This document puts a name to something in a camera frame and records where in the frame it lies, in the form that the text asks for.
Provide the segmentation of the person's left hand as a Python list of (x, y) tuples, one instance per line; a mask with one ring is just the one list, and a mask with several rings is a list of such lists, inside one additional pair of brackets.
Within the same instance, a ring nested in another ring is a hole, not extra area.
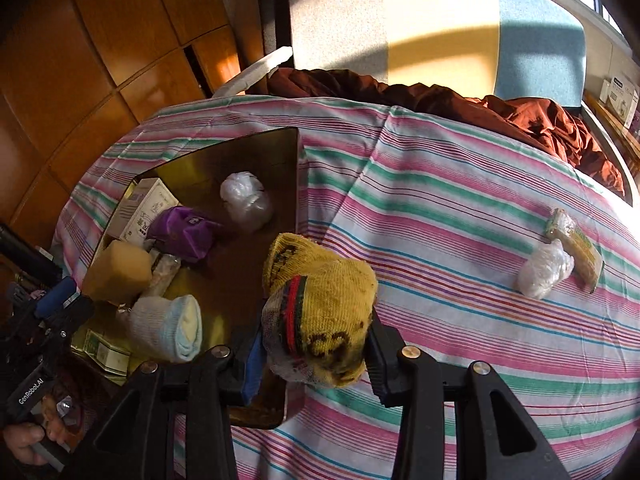
[(21, 463), (30, 466), (43, 466), (48, 461), (32, 448), (44, 437), (63, 445), (68, 432), (58, 416), (53, 396), (46, 394), (41, 400), (41, 413), (44, 427), (25, 422), (21, 425), (7, 426), (2, 430), (4, 444), (12, 455)]

